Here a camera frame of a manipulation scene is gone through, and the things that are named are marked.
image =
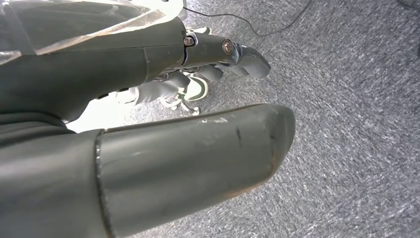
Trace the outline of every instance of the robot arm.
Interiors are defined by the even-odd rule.
[[[283,106],[80,134],[62,122],[109,92],[219,67],[269,71],[257,51],[187,35],[177,18],[0,65],[0,237],[122,238],[268,180],[295,132]]]

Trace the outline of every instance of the robotic hand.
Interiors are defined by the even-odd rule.
[[[294,115],[280,105],[68,130],[90,100],[157,78],[269,72],[255,50],[187,33],[178,18],[34,50],[115,22],[124,1],[109,2],[2,1],[0,56],[21,56],[0,65],[0,237],[126,237],[264,183],[291,147]]]

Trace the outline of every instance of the gray carpet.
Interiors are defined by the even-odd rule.
[[[264,33],[306,2],[188,5],[238,14]],[[264,38],[232,17],[190,14],[187,22],[257,48],[272,66],[259,80],[226,73],[197,105],[284,104],[295,111],[296,138],[265,185],[136,237],[420,237],[420,12],[394,0],[314,0],[296,25]],[[153,103],[125,123],[179,116]]]

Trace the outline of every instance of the scratch mark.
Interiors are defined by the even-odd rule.
[[[242,136],[241,136],[241,130],[239,130],[239,127],[236,127],[236,136],[238,137],[238,140],[239,140],[239,146],[242,147]]]
[[[226,123],[227,120],[225,118],[219,118],[219,119],[214,120],[214,122],[215,123]]]

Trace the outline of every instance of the robotic finger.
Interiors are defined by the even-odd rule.
[[[209,70],[209,64],[230,69],[239,76],[251,75],[264,78],[271,67],[267,60],[254,48],[231,42],[220,36],[190,32],[187,33],[185,59],[181,67],[207,65],[207,77],[218,78],[218,70]]]

